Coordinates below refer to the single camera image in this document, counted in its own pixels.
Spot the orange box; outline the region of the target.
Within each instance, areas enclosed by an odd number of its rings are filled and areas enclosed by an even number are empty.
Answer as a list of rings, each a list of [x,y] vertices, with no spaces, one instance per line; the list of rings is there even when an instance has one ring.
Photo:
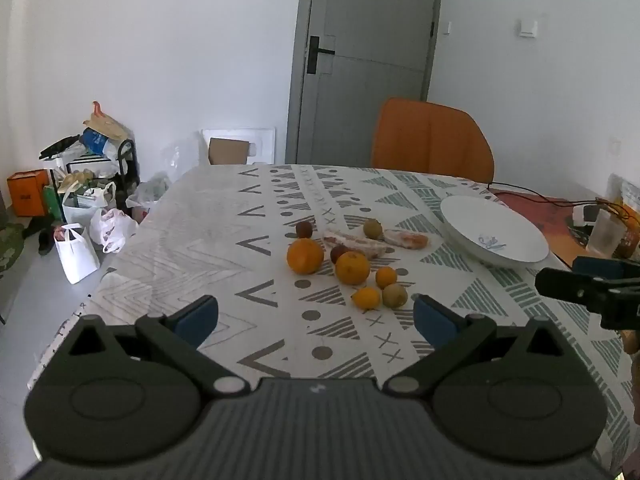
[[[12,207],[17,217],[42,217],[46,214],[43,189],[49,183],[43,169],[19,171],[6,179]]]

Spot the grey door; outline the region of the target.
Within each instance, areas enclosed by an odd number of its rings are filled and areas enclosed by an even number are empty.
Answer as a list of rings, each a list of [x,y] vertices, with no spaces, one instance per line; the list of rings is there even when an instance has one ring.
[[[299,0],[285,159],[365,167],[390,98],[423,100],[440,0]],[[306,73],[308,41],[334,55]]]

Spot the large orange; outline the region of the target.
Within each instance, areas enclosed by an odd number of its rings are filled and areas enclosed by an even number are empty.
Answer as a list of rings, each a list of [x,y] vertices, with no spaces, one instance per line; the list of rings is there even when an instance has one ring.
[[[334,272],[342,284],[357,286],[367,281],[370,263],[368,258],[360,252],[344,252],[337,258]]]
[[[324,259],[322,246],[311,238],[299,238],[288,246],[286,263],[298,275],[316,273]]]

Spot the white ceramic plate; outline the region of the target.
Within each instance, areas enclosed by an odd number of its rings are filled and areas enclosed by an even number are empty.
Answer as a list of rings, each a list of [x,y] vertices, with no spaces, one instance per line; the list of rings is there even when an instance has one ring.
[[[499,268],[524,268],[544,261],[549,245],[521,214],[491,200],[449,196],[440,204],[449,236],[469,254]]]

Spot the brown kiwi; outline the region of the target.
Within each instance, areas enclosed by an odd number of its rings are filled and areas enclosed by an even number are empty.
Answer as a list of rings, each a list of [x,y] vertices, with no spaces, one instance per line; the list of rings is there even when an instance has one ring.
[[[389,284],[382,290],[382,301],[385,307],[399,309],[408,301],[408,292],[399,283]]]
[[[384,237],[382,224],[375,219],[368,219],[364,222],[362,232],[369,240],[382,240]]]

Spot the small red apple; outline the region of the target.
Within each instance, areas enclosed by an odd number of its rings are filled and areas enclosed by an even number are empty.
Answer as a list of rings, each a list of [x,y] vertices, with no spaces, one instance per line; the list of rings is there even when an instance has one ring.
[[[345,252],[348,252],[348,248],[342,244],[336,245],[331,249],[330,258],[333,264],[337,263],[337,260],[344,255]]]

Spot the white plastic bag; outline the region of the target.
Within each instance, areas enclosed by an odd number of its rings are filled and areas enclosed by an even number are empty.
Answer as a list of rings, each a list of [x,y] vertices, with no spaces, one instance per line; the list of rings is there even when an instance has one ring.
[[[136,234],[137,222],[117,208],[98,209],[91,218],[89,235],[104,254],[120,252],[130,237]]]

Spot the brown paper bag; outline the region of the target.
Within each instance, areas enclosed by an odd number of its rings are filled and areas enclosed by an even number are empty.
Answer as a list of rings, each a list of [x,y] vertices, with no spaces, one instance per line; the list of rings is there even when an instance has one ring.
[[[93,101],[93,110],[90,118],[84,121],[84,125],[99,133],[102,136],[106,136],[107,139],[112,141],[122,142],[129,138],[128,132],[114,118],[104,113],[101,108],[101,104],[98,101]]]

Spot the patterned white tablecloth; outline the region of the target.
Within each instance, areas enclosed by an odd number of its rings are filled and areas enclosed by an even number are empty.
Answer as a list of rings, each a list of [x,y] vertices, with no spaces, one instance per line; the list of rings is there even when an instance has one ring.
[[[459,246],[442,222],[440,204],[449,196],[509,207],[484,184],[431,174],[200,167],[171,185],[152,208],[85,312],[127,323],[211,294],[220,303],[221,320],[202,350],[251,382],[285,375],[384,379],[430,352],[414,328],[411,308],[360,312],[331,263],[299,276],[285,262],[299,221],[310,221],[314,238],[322,240],[325,230],[358,236],[363,223],[375,219],[387,229],[428,237],[423,249],[391,247],[372,260],[373,269],[393,268],[408,292],[430,292],[458,313],[508,324],[521,325],[537,314],[558,324],[608,406],[596,459],[608,471],[619,470],[639,442],[620,340],[580,307],[539,296],[539,263],[499,268]]]

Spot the dark red small fruit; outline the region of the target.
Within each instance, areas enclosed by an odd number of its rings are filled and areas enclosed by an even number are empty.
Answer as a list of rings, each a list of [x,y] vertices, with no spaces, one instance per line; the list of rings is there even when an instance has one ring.
[[[314,226],[310,221],[299,221],[296,223],[295,232],[298,238],[311,238],[314,234]]]

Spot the white power adapter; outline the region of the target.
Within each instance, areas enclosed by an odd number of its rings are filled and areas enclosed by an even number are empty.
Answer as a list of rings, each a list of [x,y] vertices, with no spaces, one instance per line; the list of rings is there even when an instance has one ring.
[[[575,205],[572,211],[572,220],[574,226],[583,226],[585,224],[585,205]]]

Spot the small mandarin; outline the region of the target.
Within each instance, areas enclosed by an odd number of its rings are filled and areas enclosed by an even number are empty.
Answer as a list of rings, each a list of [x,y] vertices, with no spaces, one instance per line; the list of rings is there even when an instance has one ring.
[[[379,289],[384,289],[387,286],[396,284],[398,281],[397,272],[390,266],[383,266],[379,268],[375,273],[375,283]]]
[[[381,303],[381,293],[376,287],[357,289],[350,297],[352,303],[361,311],[376,309]]]

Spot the white paper bag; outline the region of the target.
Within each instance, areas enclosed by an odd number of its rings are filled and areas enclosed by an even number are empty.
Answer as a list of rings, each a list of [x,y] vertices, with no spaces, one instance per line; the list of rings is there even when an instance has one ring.
[[[88,230],[80,223],[57,226],[53,234],[58,258],[67,281],[75,285],[100,267]]]

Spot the snack bag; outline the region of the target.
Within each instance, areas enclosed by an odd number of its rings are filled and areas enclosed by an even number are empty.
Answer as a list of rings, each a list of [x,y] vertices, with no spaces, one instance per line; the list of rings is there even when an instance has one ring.
[[[617,174],[608,177],[605,198],[632,214],[640,214],[640,188]]]

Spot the orange chair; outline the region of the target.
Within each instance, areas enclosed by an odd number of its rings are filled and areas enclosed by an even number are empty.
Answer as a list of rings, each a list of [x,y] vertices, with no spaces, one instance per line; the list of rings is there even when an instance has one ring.
[[[475,120],[463,110],[401,98],[378,115],[371,166],[489,183],[495,159]]]

